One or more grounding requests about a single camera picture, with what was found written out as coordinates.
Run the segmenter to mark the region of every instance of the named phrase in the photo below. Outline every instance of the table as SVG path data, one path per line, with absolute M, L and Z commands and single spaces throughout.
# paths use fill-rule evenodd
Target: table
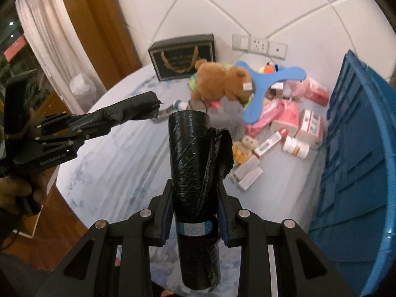
M 109 90 L 91 111 L 149 90 L 166 104 L 190 98 L 186 79 L 159 82 L 153 66 L 148 65 Z M 301 105 L 325 114 L 324 108 L 309 101 Z M 269 135 L 268 130 L 264 131 L 259 141 Z M 300 160 L 282 152 L 277 145 L 262 159 L 264 172 L 248 191 L 239 190 L 229 176 L 224 186 L 229 195 L 239 198 L 242 207 L 263 219 L 281 222 L 290 217 L 307 228 L 318 200 L 324 158 L 323 149 L 311 150 L 306 160 Z M 146 208 L 153 196 L 163 192 L 170 177 L 168 122 L 155 124 L 148 120 L 127 122 L 106 136 L 87 141 L 76 159 L 60 166 L 57 187 L 89 228 L 96 220 L 113 223 Z M 228 249 L 222 241 L 219 247 L 222 278 L 207 296 L 236 296 L 240 248 Z M 166 245 L 150 247 L 152 280 L 182 296 L 201 296 L 181 282 L 178 260 L 173 224 Z

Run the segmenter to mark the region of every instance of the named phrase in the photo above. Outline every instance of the white tiled wall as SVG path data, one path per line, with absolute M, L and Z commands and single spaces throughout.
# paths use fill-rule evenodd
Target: white tiled wall
M 214 33 L 218 61 L 243 59 L 253 67 L 264 56 L 232 50 L 232 34 L 287 43 L 284 65 L 303 67 L 332 89 L 348 49 L 384 78 L 396 63 L 396 35 L 374 0 L 119 0 L 143 64 L 153 41 Z

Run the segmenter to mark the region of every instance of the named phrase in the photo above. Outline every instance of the screw head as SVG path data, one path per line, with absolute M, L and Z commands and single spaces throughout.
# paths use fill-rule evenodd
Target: screw head
M 144 209 L 144 210 L 140 211 L 140 216 L 143 218 L 147 218 L 147 217 L 151 216 L 151 210 Z
M 250 212 L 248 210 L 239 210 L 238 212 L 239 216 L 242 218 L 247 218 L 248 216 L 250 216 Z
M 106 220 L 98 220 L 95 222 L 95 227 L 98 229 L 102 229 L 106 226 L 107 222 Z
M 294 222 L 292 219 L 287 219 L 284 222 L 285 227 L 289 229 L 293 229 L 296 226 L 296 222 Z

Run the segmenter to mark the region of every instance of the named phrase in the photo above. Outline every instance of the electrical outlet panel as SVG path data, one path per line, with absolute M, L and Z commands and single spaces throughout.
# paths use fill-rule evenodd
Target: electrical outlet panel
M 232 35 L 232 49 L 285 60 L 288 45 L 248 35 Z
M 249 51 L 254 53 L 267 54 L 267 50 L 268 50 L 268 40 L 266 40 L 265 38 L 256 38 L 256 37 L 250 38 Z
M 288 45 L 285 43 L 269 41 L 268 43 L 268 56 L 276 57 L 279 59 L 286 58 L 286 51 L 288 49 Z

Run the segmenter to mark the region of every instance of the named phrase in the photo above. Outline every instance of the white trash bag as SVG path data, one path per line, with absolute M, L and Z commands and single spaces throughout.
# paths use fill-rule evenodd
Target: white trash bag
M 70 81 L 69 87 L 81 109 L 86 113 L 98 101 L 96 86 L 92 79 L 84 73 L 75 76 Z

